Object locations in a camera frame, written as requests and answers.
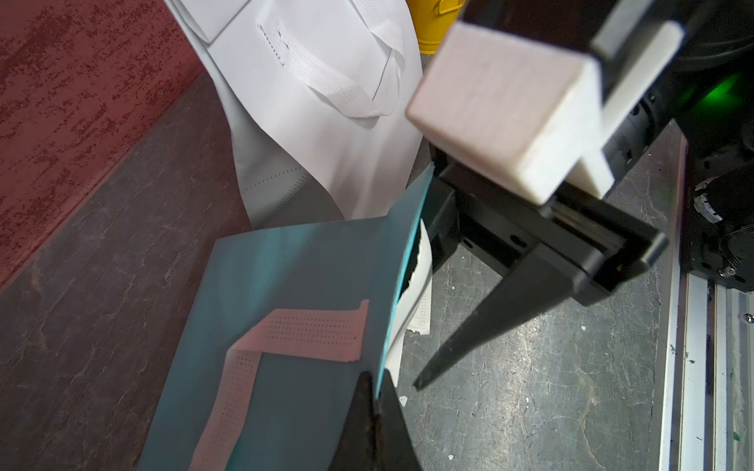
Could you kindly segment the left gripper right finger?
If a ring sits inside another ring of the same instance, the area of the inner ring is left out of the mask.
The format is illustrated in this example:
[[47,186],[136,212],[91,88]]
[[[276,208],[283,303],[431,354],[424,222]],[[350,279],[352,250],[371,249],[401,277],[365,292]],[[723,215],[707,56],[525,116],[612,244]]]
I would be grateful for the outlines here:
[[422,471],[414,452],[403,407],[389,370],[385,369],[377,400],[375,400],[376,459],[379,470]]

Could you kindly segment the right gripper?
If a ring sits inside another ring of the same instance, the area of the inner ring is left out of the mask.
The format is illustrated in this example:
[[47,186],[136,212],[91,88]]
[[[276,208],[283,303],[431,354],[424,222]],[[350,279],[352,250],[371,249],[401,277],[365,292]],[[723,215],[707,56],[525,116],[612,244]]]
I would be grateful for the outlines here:
[[648,272],[669,244],[662,231],[572,184],[536,206],[436,147],[430,154],[435,167],[422,220],[432,269],[463,245],[504,277],[431,357],[416,390],[573,295],[584,306],[612,296]]

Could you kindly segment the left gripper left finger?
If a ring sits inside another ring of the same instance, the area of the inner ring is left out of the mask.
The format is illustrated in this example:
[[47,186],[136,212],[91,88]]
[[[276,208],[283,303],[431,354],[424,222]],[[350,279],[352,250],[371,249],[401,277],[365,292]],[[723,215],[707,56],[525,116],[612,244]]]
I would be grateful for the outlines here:
[[375,469],[375,419],[372,375],[362,372],[329,471]]

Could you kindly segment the teal gift bag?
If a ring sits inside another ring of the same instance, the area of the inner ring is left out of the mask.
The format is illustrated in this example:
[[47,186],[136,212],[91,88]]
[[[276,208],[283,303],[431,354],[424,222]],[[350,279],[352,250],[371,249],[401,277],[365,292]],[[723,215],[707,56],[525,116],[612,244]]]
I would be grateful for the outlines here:
[[359,376],[382,385],[431,180],[383,217],[217,241],[139,468],[328,468]]

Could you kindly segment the white receipt long strip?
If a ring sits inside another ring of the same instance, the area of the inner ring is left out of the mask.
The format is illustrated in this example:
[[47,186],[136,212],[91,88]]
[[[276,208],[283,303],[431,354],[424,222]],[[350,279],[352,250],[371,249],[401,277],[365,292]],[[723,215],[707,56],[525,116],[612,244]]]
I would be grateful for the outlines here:
[[385,368],[390,372],[393,386],[399,385],[400,368],[404,351],[404,335],[413,331],[430,334],[432,296],[432,253],[429,237],[423,222],[419,223],[416,265],[408,279],[408,287],[401,294],[390,333]]

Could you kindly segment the white gift bag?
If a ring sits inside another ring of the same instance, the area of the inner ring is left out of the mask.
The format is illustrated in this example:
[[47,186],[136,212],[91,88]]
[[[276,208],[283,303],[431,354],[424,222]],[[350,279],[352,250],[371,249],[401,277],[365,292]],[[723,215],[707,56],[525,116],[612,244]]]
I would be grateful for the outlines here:
[[243,206],[263,227],[385,215],[420,131],[422,78],[404,1],[171,1],[226,115]]

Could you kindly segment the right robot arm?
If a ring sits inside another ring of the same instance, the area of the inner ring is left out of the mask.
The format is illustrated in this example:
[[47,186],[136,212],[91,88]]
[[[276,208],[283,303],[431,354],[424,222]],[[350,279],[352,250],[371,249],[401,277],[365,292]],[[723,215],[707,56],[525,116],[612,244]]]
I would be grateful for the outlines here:
[[435,265],[466,245],[502,277],[416,389],[655,264],[668,237],[606,196],[671,122],[689,151],[681,265],[752,290],[751,2],[473,1],[406,115],[436,149],[423,213]]

